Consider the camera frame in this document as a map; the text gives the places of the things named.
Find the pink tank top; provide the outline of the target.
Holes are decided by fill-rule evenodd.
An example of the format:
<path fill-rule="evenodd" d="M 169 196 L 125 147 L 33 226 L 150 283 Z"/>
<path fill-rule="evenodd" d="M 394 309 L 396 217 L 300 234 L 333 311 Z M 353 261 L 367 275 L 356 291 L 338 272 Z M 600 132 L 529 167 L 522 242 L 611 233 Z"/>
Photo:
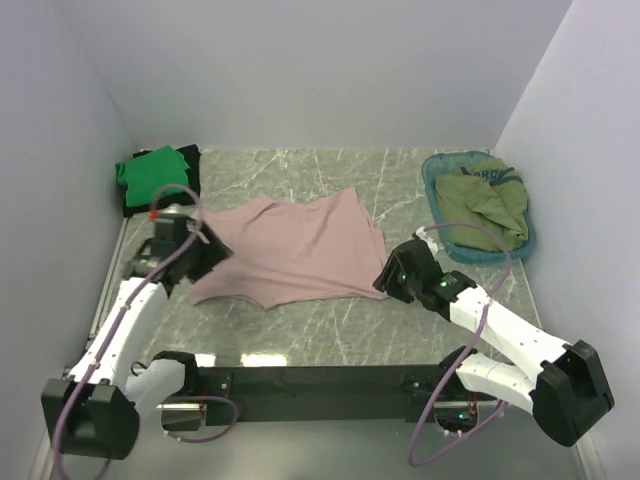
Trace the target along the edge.
<path fill-rule="evenodd" d="M 387 261 L 384 235 L 353 187 L 309 204 L 258 196 L 204 219 L 233 254 L 193 284 L 194 303 L 233 297 L 270 310 L 385 297 L 373 286 Z"/>

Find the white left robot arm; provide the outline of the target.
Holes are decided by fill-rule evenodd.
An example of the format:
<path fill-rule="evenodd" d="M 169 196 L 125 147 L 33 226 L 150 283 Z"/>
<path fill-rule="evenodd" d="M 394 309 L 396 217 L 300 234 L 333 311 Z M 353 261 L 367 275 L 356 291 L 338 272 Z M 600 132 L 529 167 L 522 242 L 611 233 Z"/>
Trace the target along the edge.
<path fill-rule="evenodd" d="M 195 403 L 201 393 L 194 354 L 162 352 L 132 374 L 147 330 L 174 289 L 204 277 L 232 251 L 203 221 L 156 216 L 154 234 L 126 264 L 118 297 L 95 339 L 62 379 L 51 379 L 41 404 L 51 446 L 65 454 L 123 460 L 141 421 L 165 400 Z"/>

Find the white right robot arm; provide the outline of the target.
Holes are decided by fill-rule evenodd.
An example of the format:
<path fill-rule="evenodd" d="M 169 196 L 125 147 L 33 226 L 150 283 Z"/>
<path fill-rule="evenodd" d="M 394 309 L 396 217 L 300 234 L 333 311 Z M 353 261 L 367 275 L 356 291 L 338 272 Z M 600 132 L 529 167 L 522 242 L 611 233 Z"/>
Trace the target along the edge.
<path fill-rule="evenodd" d="M 505 358 L 499 362 L 472 344 L 463 347 L 439 374 L 427 410 L 441 392 L 452 399 L 467 392 L 486 394 L 528 412 L 549 438 L 570 447 L 613 409 L 613 393 L 593 346 L 552 336 L 461 272 L 444 272 L 426 241 L 415 237 L 396 247 L 374 286 L 402 302 L 419 301 Z"/>

